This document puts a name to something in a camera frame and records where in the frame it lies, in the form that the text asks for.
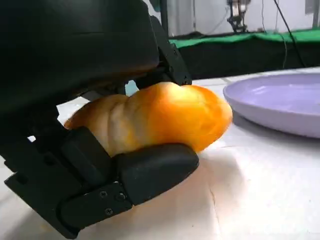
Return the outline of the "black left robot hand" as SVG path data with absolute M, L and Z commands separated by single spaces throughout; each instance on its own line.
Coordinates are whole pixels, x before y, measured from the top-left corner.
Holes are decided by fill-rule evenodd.
M 170 190 L 199 165 L 184 144 L 111 157 L 85 127 L 67 130 L 57 105 L 125 93 L 161 78 L 190 85 L 168 39 L 166 1 L 3 0 L 0 154 L 5 184 L 67 239 Z

